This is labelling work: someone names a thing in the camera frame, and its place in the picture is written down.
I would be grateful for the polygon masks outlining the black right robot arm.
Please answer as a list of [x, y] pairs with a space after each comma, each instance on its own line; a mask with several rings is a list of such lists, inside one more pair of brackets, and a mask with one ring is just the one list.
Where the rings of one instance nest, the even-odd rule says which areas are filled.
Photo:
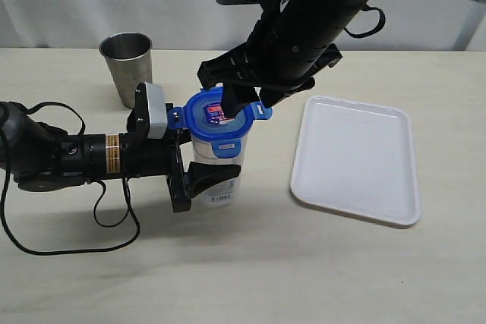
[[[197, 77], [204, 90], [222, 88], [224, 114], [235, 117], [253, 102], [270, 108], [315, 85], [315, 75], [334, 66], [336, 38], [369, 0], [216, 0], [221, 5], [261, 6], [260, 19], [241, 45], [203, 61]], [[482, 3], [484, 0], [470, 0]]]

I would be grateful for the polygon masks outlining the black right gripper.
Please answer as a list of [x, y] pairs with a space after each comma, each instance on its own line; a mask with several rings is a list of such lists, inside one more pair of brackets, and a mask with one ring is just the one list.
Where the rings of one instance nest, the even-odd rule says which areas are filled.
[[210, 60], [197, 71], [208, 90], [223, 85], [222, 110], [234, 118], [242, 109], [260, 101], [271, 108], [296, 93], [315, 87], [313, 76], [342, 57], [334, 39], [342, 24], [284, 24], [265, 27], [261, 22], [246, 42]]

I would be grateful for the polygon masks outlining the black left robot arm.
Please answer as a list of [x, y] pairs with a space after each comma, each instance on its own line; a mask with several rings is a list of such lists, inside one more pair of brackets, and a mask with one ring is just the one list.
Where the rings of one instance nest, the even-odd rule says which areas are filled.
[[49, 192], [95, 181], [166, 177], [174, 212], [191, 208], [193, 189], [180, 146], [186, 133], [166, 131], [158, 140], [136, 134], [131, 113], [120, 134], [70, 134], [60, 127], [34, 121], [16, 102], [1, 103], [1, 167], [21, 190]]

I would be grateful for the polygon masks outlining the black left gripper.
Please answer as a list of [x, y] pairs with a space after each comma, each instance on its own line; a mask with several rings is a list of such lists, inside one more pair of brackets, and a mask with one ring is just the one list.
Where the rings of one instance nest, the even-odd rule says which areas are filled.
[[161, 139], [125, 134], [121, 154], [121, 176], [125, 179], [164, 176], [173, 212], [187, 212], [191, 199], [224, 181], [237, 178], [241, 166], [191, 162], [185, 176], [180, 146], [191, 141], [189, 131], [169, 129]]

